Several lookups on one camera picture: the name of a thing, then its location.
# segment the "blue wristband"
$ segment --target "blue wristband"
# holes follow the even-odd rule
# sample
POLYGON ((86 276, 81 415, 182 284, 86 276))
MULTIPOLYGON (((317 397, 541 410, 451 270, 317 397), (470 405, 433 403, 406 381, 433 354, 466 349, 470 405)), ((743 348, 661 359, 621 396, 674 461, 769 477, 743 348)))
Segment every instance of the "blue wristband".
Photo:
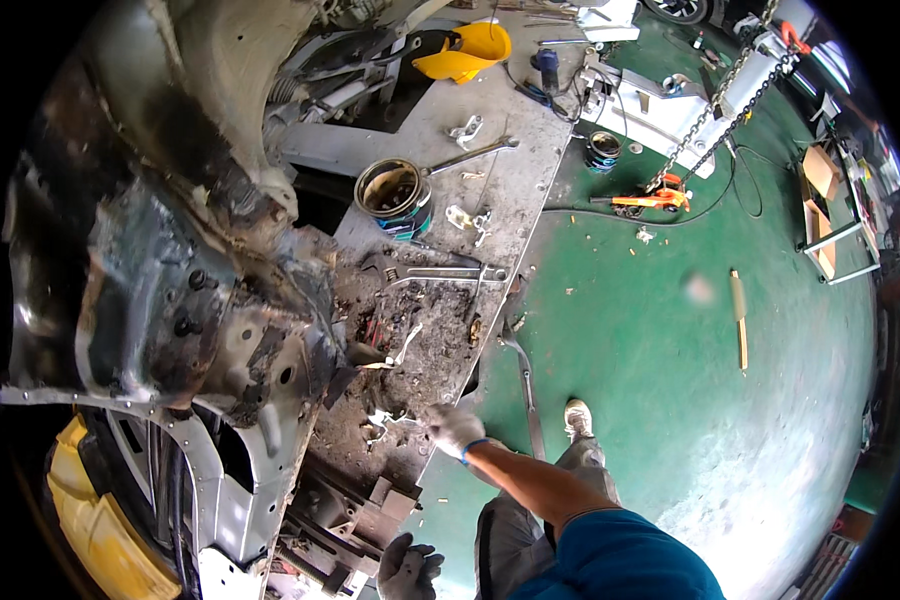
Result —
POLYGON ((474 439, 473 441, 471 441, 470 443, 465 445, 463 447, 463 450, 459 451, 459 462, 464 463, 465 465, 469 465, 469 462, 467 462, 467 459, 464 458, 467 456, 468 451, 471 448, 473 448, 474 446, 476 446, 482 442, 489 442, 490 440, 491 440, 490 438, 479 438, 479 439, 474 439))

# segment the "sneaker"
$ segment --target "sneaker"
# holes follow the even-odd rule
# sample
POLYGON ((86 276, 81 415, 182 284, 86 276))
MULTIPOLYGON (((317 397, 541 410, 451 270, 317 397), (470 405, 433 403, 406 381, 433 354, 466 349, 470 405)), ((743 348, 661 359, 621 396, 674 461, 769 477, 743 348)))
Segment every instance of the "sneaker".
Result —
POLYGON ((563 409, 563 422, 566 424, 563 430, 570 434, 571 442, 593 437, 593 415, 583 400, 570 398, 563 409))

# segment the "metal chain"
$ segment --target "metal chain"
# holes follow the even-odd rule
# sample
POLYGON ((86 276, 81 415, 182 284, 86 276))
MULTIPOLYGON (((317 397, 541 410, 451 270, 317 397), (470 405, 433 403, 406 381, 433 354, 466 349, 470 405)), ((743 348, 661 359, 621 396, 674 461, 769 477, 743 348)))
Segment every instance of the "metal chain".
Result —
POLYGON ((773 67, 773 70, 769 72, 769 75, 766 79, 764 79, 763 83, 753 94, 753 97, 750 98, 750 101, 746 103, 746 106, 740 109, 740 112, 737 113, 736 118, 730 122, 730 126, 726 128, 720 137, 717 138, 717 141, 713 142, 713 145, 710 146, 710 149, 706 151, 706 153, 696 162, 692 169, 687 171, 687 174, 684 174, 683 178, 680 180, 681 184, 686 184, 686 181, 689 180, 694 173, 697 172, 705 162, 709 160, 710 157, 713 156, 713 153, 717 152, 717 148, 724 143, 724 140, 729 138, 731 134, 733 134, 733 130, 737 128, 738 125, 743 123, 744 119, 747 117, 747 113, 754 109, 754 105, 756 105, 756 101, 760 99, 760 96, 763 95, 763 92, 767 91, 770 87, 770 84, 775 82, 778 77, 780 77, 780 73, 783 72, 784 66, 791 66, 796 58, 795 52, 788 52, 784 54, 783 57, 780 58, 780 62, 773 67))
MULTIPOLYGON (((777 10, 777 6, 780 5, 780 0, 767 0, 767 6, 763 9, 763 14, 760 15, 760 25, 763 27, 767 27, 770 25, 771 19, 774 17, 774 12, 777 10)), ((676 148, 667 158, 667 161, 663 163, 663 166, 660 167, 660 170, 656 172, 656 175, 653 176, 653 179, 650 183, 647 184, 645 188, 647 192, 650 192, 656 189, 660 183, 663 181, 663 176, 665 176, 670 169, 673 168, 674 163, 677 162, 677 157, 686 150, 686 147, 690 145, 690 140, 696 138, 697 134, 700 132, 700 128, 704 126, 707 122, 707 118, 713 114, 714 110, 720 102, 724 99, 724 94, 727 93, 727 89, 731 86, 733 81, 737 78, 737 75, 740 74, 741 69, 744 68, 744 63, 747 62, 747 59, 751 54, 754 53, 754 43, 750 42, 746 44, 741 50, 740 55, 737 56, 737 59, 733 62, 733 65, 730 66, 730 70, 727 71, 726 76, 720 82, 720 85, 717 87, 717 90, 713 93, 713 96, 710 98, 710 102, 703 108, 703 113, 696 117, 696 123, 690 127, 690 130, 687 131, 687 134, 684 135, 683 139, 680 140, 680 143, 676 145, 676 148)), ((711 148, 708 152, 708 155, 713 154, 713 149, 711 148)), ((693 173, 697 167, 694 167, 690 173, 693 173)))

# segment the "tire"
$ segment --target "tire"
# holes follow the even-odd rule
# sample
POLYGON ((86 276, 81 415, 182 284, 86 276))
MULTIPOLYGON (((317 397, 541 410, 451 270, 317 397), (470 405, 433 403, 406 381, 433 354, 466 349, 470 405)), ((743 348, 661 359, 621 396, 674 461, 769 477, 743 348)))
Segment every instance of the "tire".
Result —
POLYGON ((700 23, 707 18, 712 5, 711 0, 643 0, 643 3, 652 13, 681 25, 700 23))

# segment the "gloved hand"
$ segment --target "gloved hand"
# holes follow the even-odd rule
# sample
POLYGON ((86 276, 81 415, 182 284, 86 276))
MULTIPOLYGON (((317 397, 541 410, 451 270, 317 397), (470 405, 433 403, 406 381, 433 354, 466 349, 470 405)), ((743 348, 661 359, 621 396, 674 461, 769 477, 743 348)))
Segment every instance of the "gloved hand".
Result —
POLYGON ((414 534, 396 537, 386 546, 377 572, 381 600, 436 600, 433 580, 441 574, 443 554, 432 554, 433 546, 411 546, 414 534))
POLYGON ((423 413, 427 433, 436 444, 457 460, 464 460, 464 451, 474 442, 487 439, 484 424, 476 415, 450 404, 432 404, 423 413))

